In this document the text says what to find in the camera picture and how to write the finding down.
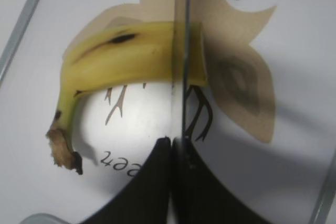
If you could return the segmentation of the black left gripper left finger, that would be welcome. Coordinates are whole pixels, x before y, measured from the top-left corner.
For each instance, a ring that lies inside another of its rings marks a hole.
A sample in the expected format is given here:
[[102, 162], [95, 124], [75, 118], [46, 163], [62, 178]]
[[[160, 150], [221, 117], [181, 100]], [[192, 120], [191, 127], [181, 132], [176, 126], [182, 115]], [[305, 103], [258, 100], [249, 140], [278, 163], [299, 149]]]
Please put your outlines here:
[[161, 137], [135, 177], [83, 223], [167, 223], [171, 140]]

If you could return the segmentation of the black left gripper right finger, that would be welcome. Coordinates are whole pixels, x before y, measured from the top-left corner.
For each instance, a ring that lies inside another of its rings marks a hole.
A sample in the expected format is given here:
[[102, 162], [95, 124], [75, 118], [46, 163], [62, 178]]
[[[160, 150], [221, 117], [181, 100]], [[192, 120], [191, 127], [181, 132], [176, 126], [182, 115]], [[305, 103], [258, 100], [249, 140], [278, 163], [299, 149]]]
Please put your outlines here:
[[206, 166], [191, 141], [183, 144], [183, 217], [181, 223], [262, 223], [223, 186]]

